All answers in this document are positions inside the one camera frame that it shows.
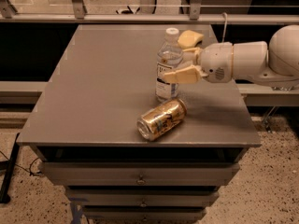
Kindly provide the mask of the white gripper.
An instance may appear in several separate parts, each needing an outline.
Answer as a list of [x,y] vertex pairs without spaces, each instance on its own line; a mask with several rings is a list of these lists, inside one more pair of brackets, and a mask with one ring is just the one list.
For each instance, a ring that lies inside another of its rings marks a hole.
[[211,83],[227,83],[232,79],[233,44],[215,43],[203,51],[199,47],[183,50],[183,61],[199,65],[189,65],[163,72],[162,79],[170,84],[193,84],[203,77]]

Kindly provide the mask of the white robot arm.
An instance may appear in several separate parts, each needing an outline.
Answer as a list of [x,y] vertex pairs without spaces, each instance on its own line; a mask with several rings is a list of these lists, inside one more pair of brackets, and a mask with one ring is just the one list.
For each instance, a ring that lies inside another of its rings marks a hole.
[[189,84],[246,80],[254,84],[289,89],[299,83],[299,26],[277,30],[264,41],[214,43],[178,68],[162,73],[167,83]]

